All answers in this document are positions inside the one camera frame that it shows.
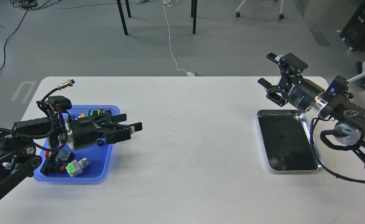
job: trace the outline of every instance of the cylindrical motor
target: cylindrical motor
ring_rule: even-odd
[[[338,123],[334,130],[337,130],[344,135],[345,137],[335,139],[343,145],[352,146],[357,143],[360,139],[362,139],[362,132],[355,126],[346,124],[346,123]]]
[[[94,146],[97,139],[101,138],[90,117],[78,118],[72,123],[66,122],[66,128],[69,147],[74,151]]]
[[[301,78],[299,86],[293,91],[289,91],[289,103],[301,112],[308,112],[316,104],[316,98],[324,92],[320,86],[312,81]]]

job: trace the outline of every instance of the black cable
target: black cable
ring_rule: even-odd
[[[324,169],[326,170],[328,173],[332,174],[333,176],[335,176],[336,178],[340,178],[342,180],[347,180],[347,181],[351,181],[351,182],[357,182],[357,183],[363,183],[365,184],[365,180],[356,180],[350,177],[346,177],[343,175],[340,175],[338,173],[333,172],[332,170],[328,169],[318,158],[318,155],[315,152],[315,148],[314,148],[314,142],[313,142],[313,134],[314,134],[314,129],[316,124],[318,123],[318,121],[320,120],[320,118],[314,118],[311,120],[311,128],[310,128],[310,135],[309,135],[309,143],[312,149],[312,153],[315,156],[315,159],[317,161],[317,163]]]
[[[50,91],[48,94],[46,94],[43,98],[42,101],[44,102],[51,94],[53,94],[54,92],[61,90],[59,87],[53,89],[52,91]]]
[[[57,2],[55,2],[55,3],[48,5],[48,3],[50,1],[51,0],[48,0],[41,6],[37,6],[37,2],[35,5],[30,5],[32,2],[35,2],[35,1],[29,1],[29,0],[10,0],[10,3],[12,3],[12,6],[15,8],[20,8],[20,9],[24,9],[24,10],[39,10],[39,9],[47,8],[47,7],[52,6],[57,3]]]
[[[22,19],[21,19],[21,22],[19,22],[19,24],[18,24],[18,27],[14,30],[14,32],[11,34],[11,35],[9,35],[9,37],[7,38],[7,40],[6,40],[6,42],[4,43],[4,47],[3,47],[3,53],[4,53],[4,61],[3,61],[3,65],[2,65],[2,67],[0,68],[0,71],[3,69],[3,67],[4,67],[4,65],[6,64],[6,44],[7,44],[7,42],[8,42],[8,40],[10,39],[10,37],[18,30],[18,28],[21,26],[21,23],[22,23],[22,21],[24,20],[24,18],[25,18],[25,16],[26,16],[26,13],[28,12],[28,10],[26,10],[25,11],[25,14],[24,14],[24,16],[22,17]]]
[[[66,145],[66,143],[67,143],[67,139],[66,139],[66,140],[62,143],[62,145],[61,145],[61,146],[59,146],[58,148],[55,148],[55,149],[49,149],[49,148],[45,148],[45,147],[43,147],[43,146],[41,146],[41,145],[39,145],[39,144],[37,144],[37,143],[35,143],[35,142],[31,141],[31,139],[35,139],[35,138],[33,138],[33,137],[32,137],[32,136],[30,136],[30,135],[21,134],[21,133],[16,133],[16,132],[15,132],[15,131],[13,131],[13,130],[5,129],[5,128],[0,128],[0,132],[7,133],[7,134],[13,135],[13,136],[15,136],[15,137],[18,137],[18,138],[20,138],[20,139],[24,140],[25,142],[29,142],[29,143],[31,143],[32,145],[34,145],[34,146],[38,147],[39,149],[43,149],[43,150],[45,150],[45,151],[49,151],[49,152],[55,152],[55,151],[58,151],[58,150],[62,149],[62,148]]]

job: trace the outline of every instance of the white cable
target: white cable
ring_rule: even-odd
[[[135,1],[137,4],[143,4],[144,2],[154,2],[156,0],[137,0]]]
[[[56,2],[56,7],[58,8],[78,8],[78,7],[83,7],[83,6],[99,6],[99,5],[109,5],[109,4],[117,4],[117,2],[111,2],[111,3],[97,3],[97,4],[90,4],[90,5],[82,5],[82,6],[73,6],[73,7],[60,7],[60,6],[57,6],[57,3],[60,2],[62,0],[57,0]],[[141,4],[141,3],[144,3],[142,2],[142,0],[137,0],[135,2],[129,2],[129,3],[137,3],[137,4]]]
[[[53,1],[53,0],[48,0],[46,3],[42,4],[41,6],[32,7],[32,8],[30,8],[30,9],[37,9],[37,8],[43,7],[43,6],[45,6],[45,5],[50,4],[52,1]]]
[[[166,16],[166,10],[164,9],[164,5],[167,5],[167,3],[165,3],[167,0],[163,0],[163,11],[164,11],[164,18],[166,19],[166,23],[167,23],[167,28],[169,29],[169,45],[170,45],[170,54],[171,54],[171,56],[173,57],[173,59],[174,59],[174,61],[176,62],[176,68],[177,68],[177,70],[178,71],[185,71],[184,69],[178,69],[178,66],[177,66],[177,60],[174,58],[174,56],[173,56],[173,53],[171,52],[171,38],[170,38],[170,26],[169,26],[169,22],[167,21],[167,16]]]
[[[173,4],[172,0],[163,0],[163,5],[167,5],[167,6],[175,6],[177,3],[178,3],[178,0],[174,4]]]

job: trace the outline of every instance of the connector plug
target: connector plug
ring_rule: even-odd
[[[67,82],[62,83],[61,85],[59,85],[58,88],[63,89],[63,88],[66,88],[68,86],[73,86],[74,83],[75,83],[75,81],[73,79],[68,79]]]
[[[79,160],[79,162],[75,159],[72,162],[68,163],[66,166],[66,171],[69,173],[69,176],[74,177],[76,175],[82,174],[83,169],[86,168],[90,164],[87,158],[83,158]]]

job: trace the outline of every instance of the black chair leg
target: black chair leg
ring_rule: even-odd
[[[195,34],[196,33],[196,9],[197,9],[197,5],[198,5],[198,0],[193,0],[194,1],[194,27],[192,28],[192,33]]]
[[[131,18],[132,15],[130,13],[129,0],[125,0],[125,2],[126,2],[126,8],[127,8],[127,15],[129,16],[129,18]]]
[[[126,21],[124,21],[122,3],[120,2],[120,0],[116,0],[116,2],[118,3],[119,14],[120,14],[120,19],[122,20],[122,26],[123,26],[124,34],[127,35],[128,32],[127,32],[127,27],[126,27]]]
[[[191,0],[191,17],[194,17],[194,0]]]

